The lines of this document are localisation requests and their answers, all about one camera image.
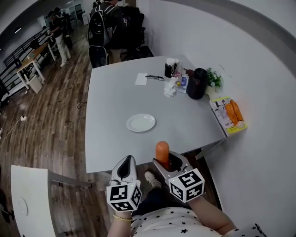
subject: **shoe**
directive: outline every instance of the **shoe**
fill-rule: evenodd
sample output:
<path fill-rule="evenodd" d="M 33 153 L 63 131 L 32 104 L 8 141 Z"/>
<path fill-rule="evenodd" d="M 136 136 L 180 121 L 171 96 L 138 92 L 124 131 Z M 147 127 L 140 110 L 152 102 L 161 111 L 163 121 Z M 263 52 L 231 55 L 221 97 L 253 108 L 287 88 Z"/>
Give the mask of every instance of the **shoe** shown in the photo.
<path fill-rule="evenodd" d="M 61 64 L 61 68 L 62 68 L 63 66 L 65 66 L 67 62 L 68 62 L 68 61 L 66 61 L 66 62 L 62 62 L 62 64 Z"/>
<path fill-rule="evenodd" d="M 152 174 L 150 171 L 145 172 L 145 179 L 152 186 L 152 188 L 155 188 L 155 187 L 161 188 L 161 183 L 156 179 L 154 174 Z"/>

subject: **gold bracelet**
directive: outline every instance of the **gold bracelet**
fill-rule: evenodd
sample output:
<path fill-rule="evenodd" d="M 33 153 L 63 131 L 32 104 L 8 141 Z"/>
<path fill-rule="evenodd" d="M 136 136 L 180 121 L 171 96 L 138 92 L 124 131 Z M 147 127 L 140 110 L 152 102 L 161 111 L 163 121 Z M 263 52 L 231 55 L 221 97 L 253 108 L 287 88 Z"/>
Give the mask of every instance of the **gold bracelet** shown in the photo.
<path fill-rule="evenodd" d="M 126 218 L 122 218 L 122 217 L 118 217 L 117 215 L 113 215 L 114 216 L 114 218 L 116 218 L 116 219 L 118 219 L 118 220 L 123 220 L 123 221 L 128 221 L 128 222 L 132 222 L 133 221 L 133 219 L 126 219 Z"/>

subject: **cup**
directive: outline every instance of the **cup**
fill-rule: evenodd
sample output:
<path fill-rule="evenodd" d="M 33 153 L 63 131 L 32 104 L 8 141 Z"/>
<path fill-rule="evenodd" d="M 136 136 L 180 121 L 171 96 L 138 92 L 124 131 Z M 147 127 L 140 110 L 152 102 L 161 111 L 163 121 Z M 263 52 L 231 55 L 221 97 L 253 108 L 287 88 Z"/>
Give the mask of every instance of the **cup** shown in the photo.
<path fill-rule="evenodd" d="M 176 72 L 181 72 L 182 71 L 182 63 L 180 62 L 180 60 L 179 59 L 175 59 L 175 64 L 176 64 L 175 73 Z"/>
<path fill-rule="evenodd" d="M 165 76 L 168 78 L 171 78 L 173 74 L 175 74 L 177 64 L 175 63 L 175 59 L 168 58 L 166 60 L 166 70 L 165 70 Z"/>

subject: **white wall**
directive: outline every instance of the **white wall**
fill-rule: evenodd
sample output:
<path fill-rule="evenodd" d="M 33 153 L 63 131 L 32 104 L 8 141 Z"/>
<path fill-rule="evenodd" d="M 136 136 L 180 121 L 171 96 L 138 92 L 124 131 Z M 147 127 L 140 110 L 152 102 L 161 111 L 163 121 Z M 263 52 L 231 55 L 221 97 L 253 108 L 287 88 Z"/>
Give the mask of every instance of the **white wall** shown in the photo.
<path fill-rule="evenodd" d="M 91 13 L 91 11 L 93 9 L 93 2 L 94 1 L 95 0 L 83 0 L 85 12 L 86 12 L 87 16 L 89 16 L 89 14 Z"/>
<path fill-rule="evenodd" d="M 46 21 L 45 21 L 45 18 L 43 15 L 38 17 L 37 21 L 38 21 L 39 25 L 41 26 L 41 29 L 42 29 L 42 27 L 46 26 Z"/>
<path fill-rule="evenodd" d="M 277 22 L 296 37 L 295 0 L 232 0 L 245 5 Z"/>
<path fill-rule="evenodd" d="M 154 55 L 185 54 L 195 67 L 213 67 L 249 125 L 207 157 L 224 211 L 237 226 L 260 224 L 269 237 L 294 235 L 295 77 L 255 38 L 214 15 L 160 0 L 137 5 Z"/>

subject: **star-patterned shirt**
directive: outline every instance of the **star-patterned shirt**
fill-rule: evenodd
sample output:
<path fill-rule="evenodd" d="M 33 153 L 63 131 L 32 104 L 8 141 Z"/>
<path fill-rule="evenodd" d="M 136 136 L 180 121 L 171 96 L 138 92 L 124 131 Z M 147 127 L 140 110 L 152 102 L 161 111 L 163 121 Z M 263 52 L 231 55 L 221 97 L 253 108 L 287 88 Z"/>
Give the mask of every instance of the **star-patterned shirt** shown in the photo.
<path fill-rule="evenodd" d="M 131 236 L 135 237 L 224 237 L 205 227 L 192 210 L 170 207 L 147 213 L 131 224 Z M 225 237 L 266 237 L 261 228 L 251 225 L 237 228 Z"/>

